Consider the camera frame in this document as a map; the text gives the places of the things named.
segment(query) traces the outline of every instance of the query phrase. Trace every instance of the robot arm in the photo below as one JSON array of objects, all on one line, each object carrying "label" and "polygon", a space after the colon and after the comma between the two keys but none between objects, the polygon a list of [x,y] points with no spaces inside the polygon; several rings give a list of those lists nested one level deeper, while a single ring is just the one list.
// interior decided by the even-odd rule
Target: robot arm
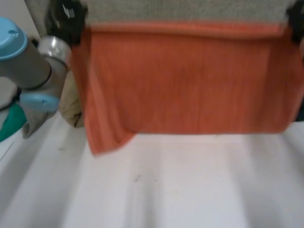
[{"label": "robot arm", "polygon": [[42,111],[59,105],[71,48],[80,43],[87,8],[77,0],[53,0],[47,11],[47,36],[38,48],[11,20],[0,17],[0,76],[22,89],[20,104]]}]

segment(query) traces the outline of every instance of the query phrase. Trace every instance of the towel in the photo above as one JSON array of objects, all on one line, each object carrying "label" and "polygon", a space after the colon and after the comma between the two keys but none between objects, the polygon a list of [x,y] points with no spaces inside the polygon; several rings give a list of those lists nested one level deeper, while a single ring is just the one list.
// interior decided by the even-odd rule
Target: towel
[{"label": "towel", "polygon": [[66,76],[58,111],[71,126],[84,126],[78,90],[72,71],[69,71]]},{"label": "towel", "polygon": [[135,133],[278,133],[304,94],[300,48],[281,24],[95,24],[72,69],[92,153]]}]

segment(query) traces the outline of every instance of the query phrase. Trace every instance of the white surface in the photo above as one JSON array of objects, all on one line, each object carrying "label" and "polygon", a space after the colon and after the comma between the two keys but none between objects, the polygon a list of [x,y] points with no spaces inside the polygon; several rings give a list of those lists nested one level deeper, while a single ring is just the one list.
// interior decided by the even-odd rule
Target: white surface
[{"label": "white surface", "polygon": [[303,228],[303,135],[140,134],[94,157],[56,114],[0,161],[0,227]]}]

